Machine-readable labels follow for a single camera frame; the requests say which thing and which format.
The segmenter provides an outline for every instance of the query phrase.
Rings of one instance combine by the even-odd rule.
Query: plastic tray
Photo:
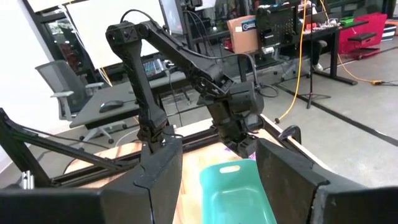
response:
[[[275,224],[262,187],[257,164],[251,159],[226,162],[200,173],[204,224]]]

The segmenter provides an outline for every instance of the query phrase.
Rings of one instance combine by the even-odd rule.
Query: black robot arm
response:
[[[213,58],[188,50],[152,20],[140,24],[123,21],[109,26],[106,39],[112,51],[123,61],[139,106],[143,109],[139,116],[139,138],[140,133],[161,136],[167,122],[164,111],[155,104],[150,93],[142,66],[142,40],[146,40],[181,68],[194,89],[208,102],[207,108],[221,141],[241,157],[254,152],[256,137],[250,134],[246,122],[250,116],[260,118],[264,108],[262,96],[256,91],[257,83],[234,82],[221,71]],[[162,139],[152,138],[152,141],[161,142]]]

